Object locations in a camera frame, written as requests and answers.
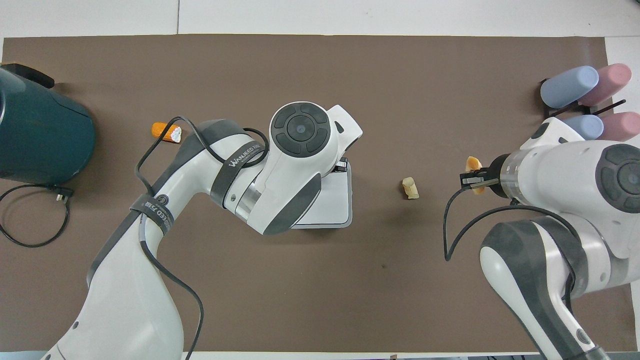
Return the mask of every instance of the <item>brown mat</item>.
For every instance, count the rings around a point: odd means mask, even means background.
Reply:
[[[541,79],[606,65],[602,38],[8,38],[3,60],[52,76],[57,91],[91,111],[98,139],[69,184],[76,196],[65,234],[41,249],[0,239],[0,351],[48,349],[74,321],[93,257],[144,191],[132,170],[153,141],[153,122],[226,117],[267,131],[274,111],[297,100],[341,104],[364,130],[347,153],[353,224],[263,237],[208,196],[194,198],[159,259],[204,301],[196,349],[535,351],[478,260],[494,223],[530,214],[483,221],[446,263],[442,211],[468,155],[488,164],[537,128]],[[176,151],[162,144],[143,172],[155,179]],[[406,176],[419,200],[403,199]],[[0,190],[13,185],[2,181]],[[3,204],[3,223],[23,238],[55,232],[61,206],[43,195],[23,199]],[[451,232],[505,203],[490,192],[461,196]],[[196,304],[168,287],[189,344]],[[628,286],[585,295],[574,308],[604,349],[636,349]]]

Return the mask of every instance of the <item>pink foam roller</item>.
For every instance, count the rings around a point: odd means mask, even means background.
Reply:
[[[628,111],[602,118],[604,131],[598,140],[624,142],[640,134],[640,114]]]
[[[578,102],[596,106],[619,92],[631,80],[631,69],[625,64],[612,64],[598,69],[598,84]]]

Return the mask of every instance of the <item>white robotic arm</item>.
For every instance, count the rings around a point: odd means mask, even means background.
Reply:
[[[284,133],[285,138],[274,135],[274,127],[279,128],[283,121],[281,114],[291,108],[295,112],[286,113],[284,128],[292,130]],[[180,359],[182,322],[141,242],[155,257],[162,237],[199,192],[209,193],[214,202],[260,234],[286,231],[313,203],[321,178],[362,135],[340,106],[325,111],[310,102],[281,108],[271,129],[270,142],[276,146],[272,145],[265,160],[251,167],[243,165],[259,159],[265,149],[231,120],[199,126],[205,143],[226,159],[224,163],[205,150],[195,135],[185,139],[153,185],[153,196],[142,195],[131,206],[131,213],[98,253],[87,277],[89,290],[80,314],[43,359]],[[323,142],[314,149],[320,137]],[[305,156],[285,153],[283,139],[289,141],[285,146],[307,147]]]
[[[540,217],[496,225],[480,250],[485,277],[547,359],[608,359],[563,297],[568,285],[575,298],[640,278],[638,145],[640,136],[585,141],[549,118],[519,151],[470,181],[488,181],[497,195],[558,214],[579,236]]]

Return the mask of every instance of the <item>blue cylinder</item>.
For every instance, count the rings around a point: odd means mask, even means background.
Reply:
[[[559,109],[591,91],[598,79],[598,71],[593,67],[575,67],[542,83],[540,97],[550,108]]]
[[[84,107],[0,68],[0,177],[62,184],[89,162],[94,145]]]
[[[596,115],[580,115],[566,119],[564,123],[569,125],[585,140],[595,140],[604,131],[604,123]]]

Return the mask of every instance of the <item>teal cylindrical bin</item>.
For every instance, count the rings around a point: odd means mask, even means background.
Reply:
[[[0,68],[0,177],[62,184],[89,162],[94,145],[84,107]]]

